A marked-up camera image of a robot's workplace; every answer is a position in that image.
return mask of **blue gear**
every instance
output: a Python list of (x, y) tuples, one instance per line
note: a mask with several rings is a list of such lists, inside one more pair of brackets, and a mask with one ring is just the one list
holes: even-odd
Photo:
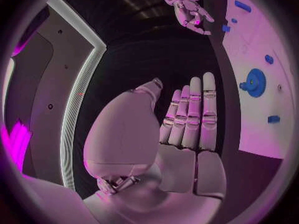
[(252, 69), (246, 82), (240, 83), (240, 88), (247, 91), (252, 97), (261, 96), (266, 89), (266, 76), (259, 69)]

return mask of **led light strip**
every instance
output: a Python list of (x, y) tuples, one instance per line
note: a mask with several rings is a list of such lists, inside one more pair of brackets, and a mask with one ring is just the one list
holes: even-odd
[(63, 0), (50, 0), (48, 5), (94, 46), (94, 49), (84, 62), (71, 90), (61, 128), (60, 167), (63, 185), (75, 190), (72, 150), (76, 122), (84, 93), (87, 90), (88, 84), (97, 65), (106, 51), (106, 45), (66, 2)]

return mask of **magenta light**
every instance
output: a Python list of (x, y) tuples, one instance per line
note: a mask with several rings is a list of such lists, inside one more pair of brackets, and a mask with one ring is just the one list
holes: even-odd
[(25, 153), (30, 142), (31, 135), (32, 133), (30, 133), (28, 128), (21, 124), (20, 121), (14, 125), (10, 135), (8, 134), (5, 126), (1, 128), (1, 139), (3, 145), (20, 172), (23, 170)]

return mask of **pink light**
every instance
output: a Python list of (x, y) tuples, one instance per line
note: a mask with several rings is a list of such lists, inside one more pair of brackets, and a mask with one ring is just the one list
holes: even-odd
[(1, 128), (1, 139), (6, 151), (10, 154), (12, 160), (17, 165), (20, 172), (23, 170), (23, 163), (31, 133), (28, 128), (18, 121), (12, 128), (10, 136), (7, 128)]

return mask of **blue block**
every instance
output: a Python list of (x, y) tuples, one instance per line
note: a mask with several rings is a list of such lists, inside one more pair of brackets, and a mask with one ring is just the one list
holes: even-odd
[(251, 12), (251, 7), (249, 7), (248, 5), (246, 5), (240, 1), (235, 0), (235, 6), (241, 8), (241, 9), (244, 9), (247, 12)]
[(268, 117), (268, 123), (278, 123), (280, 121), (280, 117), (278, 115), (273, 115)]
[(269, 63), (269, 64), (273, 64), (274, 63), (274, 59), (272, 56), (266, 55), (265, 56), (265, 60)]
[(229, 32), (230, 31), (230, 26), (222, 25), (222, 31)]

